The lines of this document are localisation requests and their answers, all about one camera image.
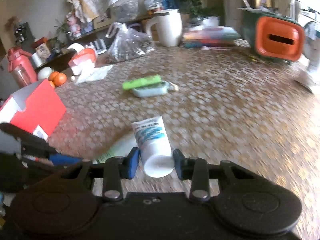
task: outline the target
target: black slot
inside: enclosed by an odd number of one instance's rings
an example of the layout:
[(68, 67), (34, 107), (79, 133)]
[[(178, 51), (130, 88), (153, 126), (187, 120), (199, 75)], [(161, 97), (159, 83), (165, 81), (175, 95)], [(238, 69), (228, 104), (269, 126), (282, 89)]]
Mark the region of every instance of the black slot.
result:
[(288, 39), (285, 37), (281, 37), (278, 35), (273, 35), (273, 34), (269, 34), (269, 39), (272, 41), (277, 41), (277, 42), (281, 42), (281, 43), (285, 43), (285, 44), (289, 44), (289, 45), (293, 45), (294, 40), (292, 39)]

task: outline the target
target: red box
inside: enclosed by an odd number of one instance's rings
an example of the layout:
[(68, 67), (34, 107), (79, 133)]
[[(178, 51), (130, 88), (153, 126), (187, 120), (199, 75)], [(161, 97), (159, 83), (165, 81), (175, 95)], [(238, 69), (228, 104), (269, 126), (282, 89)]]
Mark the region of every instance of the red box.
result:
[(47, 139), (66, 112), (48, 80), (40, 80), (14, 92), (0, 108), (0, 123), (9, 122)]

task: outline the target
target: mug handle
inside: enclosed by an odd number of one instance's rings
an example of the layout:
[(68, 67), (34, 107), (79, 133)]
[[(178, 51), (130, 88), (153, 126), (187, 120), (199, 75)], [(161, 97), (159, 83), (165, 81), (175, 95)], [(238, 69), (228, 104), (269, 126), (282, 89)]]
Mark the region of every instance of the mug handle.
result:
[(152, 19), (150, 19), (147, 24), (146, 24), (146, 33), (152, 37), (152, 34), (151, 34), (151, 27), (152, 25), (156, 24), (158, 22), (158, 19), (157, 17), (153, 17)]

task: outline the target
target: egg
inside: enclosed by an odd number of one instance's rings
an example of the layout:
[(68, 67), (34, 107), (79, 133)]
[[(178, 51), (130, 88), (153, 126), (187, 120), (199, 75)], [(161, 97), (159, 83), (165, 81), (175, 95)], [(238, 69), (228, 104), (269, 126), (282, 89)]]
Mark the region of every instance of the egg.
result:
[(38, 79), (42, 80), (42, 79), (46, 79), (50, 76), (50, 74), (53, 72), (53, 69), (50, 67), (44, 67), (43, 69), (41, 69), (38, 73)]

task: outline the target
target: white mug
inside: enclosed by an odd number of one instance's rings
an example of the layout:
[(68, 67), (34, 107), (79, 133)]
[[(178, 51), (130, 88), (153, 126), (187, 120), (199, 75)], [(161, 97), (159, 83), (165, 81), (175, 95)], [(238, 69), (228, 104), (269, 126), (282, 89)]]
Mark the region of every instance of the white mug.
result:
[(178, 9), (169, 9), (153, 13), (146, 24), (146, 33), (151, 36), (151, 26), (156, 24), (160, 42), (166, 47), (178, 46), (182, 35), (182, 21)]

